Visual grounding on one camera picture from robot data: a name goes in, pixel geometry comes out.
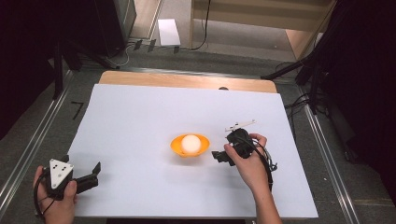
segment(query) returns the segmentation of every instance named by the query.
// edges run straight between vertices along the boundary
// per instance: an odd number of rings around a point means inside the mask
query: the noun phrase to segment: white paper
[[[237,121],[268,138],[278,169],[273,195],[281,217],[317,217],[280,95],[249,91],[95,85],[70,148],[74,177],[102,163],[99,186],[78,195],[79,217],[256,216],[249,188],[236,167],[211,151],[227,143]],[[170,148],[183,133],[210,141],[206,153],[181,158]]]
[[[179,46],[180,38],[178,36],[176,22],[174,19],[158,20],[160,30],[160,39],[162,46]]]

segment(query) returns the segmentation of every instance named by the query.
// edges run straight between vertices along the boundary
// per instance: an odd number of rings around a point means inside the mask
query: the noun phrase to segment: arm
[[[257,139],[265,147],[267,139],[264,136],[257,133],[251,133],[250,136]],[[276,210],[274,198],[268,187],[267,173],[257,152],[253,151],[249,158],[243,159],[229,144],[224,145],[224,149],[233,162],[235,162],[239,174],[253,193],[256,204],[257,223],[282,223],[279,213]],[[257,149],[260,153],[263,153],[262,148],[257,147]]]
[[[37,167],[35,172],[35,182],[43,173],[43,167]],[[44,213],[45,222],[47,224],[58,223],[58,224],[71,224],[73,223],[75,214],[75,203],[76,198],[77,183],[76,181],[70,181],[64,190],[64,199],[61,201],[54,201],[52,203],[51,198],[47,198],[47,191],[45,185],[40,183],[37,191],[37,198],[40,201],[41,211],[44,212],[47,208],[48,210]]]

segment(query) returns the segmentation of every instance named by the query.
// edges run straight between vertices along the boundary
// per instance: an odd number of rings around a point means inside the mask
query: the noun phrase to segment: black stand
[[[329,59],[327,58],[326,51],[332,50],[332,42],[334,37],[337,36],[338,27],[343,22],[344,17],[350,9],[352,9],[353,4],[349,4],[348,7],[338,7],[343,4],[344,1],[338,1],[334,9],[339,9],[335,17],[332,16],[327,28],[326,33],[319,40],[313,51],[306,57],[302,58],[296,63],[267,76],[261,76],[261,79],[272,80],[277,77],[281,77],[284,74],[302,67],[297,77],[295,78],[297,85],[304,85],[309,78],[312,77],[311,91],[309,92],[309,107],[314,114],[316,113],[316,103],[317,103],[317,92],[320,78],[323,75],[323,71],[329,67]]]
[[[119,69],[119,67],[114,67],[110,63],[106,62],[102,58],[98,57],[96,54],[88,49],[85,49],[81,45],[70,41],[70,40],[58,40],[54,48],[54,70],[55,70],[55,93],[52,99],[58,99],[62,90],[64,89],[64,72],[62,58],[66,61],[67,65],[72,70],[78,70],[82,66],[82,62],[78,57],[78,52],[83,53],[101,64],[107,69]]]
[[[64,15],[64,9],[66,8],[66,2],[60,1],[55,4],[54,11],[57,14],[54,14],[55,19],[55,32],[56,32],[56,41],[54,47],[54,72],[55,72],[55,93],[53,94],[52,99],[58,99],[62,90],[64,89],[64,73],[63,73],[63,64],[62,58],[66,61],[67,65],[72,70],[78,70],[82,66],[82,62],[78,57],[78,52],[87,55],[89,58],[93,59],[97,63],[101,64],[104,68],[107,69],[119,69],[119,67],[114,67],[110,63],[106,62],[95,53],[90,51],[89,49],[84,48],[79,43],[72,41],[66,38],[64,34],[64,26],[67,22],[67,19]]]

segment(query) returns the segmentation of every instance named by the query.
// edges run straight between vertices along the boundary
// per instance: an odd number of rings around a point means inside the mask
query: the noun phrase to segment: ball
[[[181,150],[185,154],[197,153],[200,148],[201,140],[193,134],[188,134],[181,140]]]

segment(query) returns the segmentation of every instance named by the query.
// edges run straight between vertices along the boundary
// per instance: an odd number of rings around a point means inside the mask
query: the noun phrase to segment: orange bowl
[[[181,140],[183,140],[183,138],[187,135],[195,135],[201,141],[201,148],[199,149],[198,152],[195,152],[195,153],[184,153],[183,152],[183,148],[181,147]],[[209,145],[210,145],[210,142],[205,136],[198,134],[198,133],[185,133],[185,134],[182,134],[182,135],[176,137],[172,141],[171,148],[174,152],[176,152],[177,155],[179,155],[181,157],[196,157],[196,156],[203,154],[209,148]]]

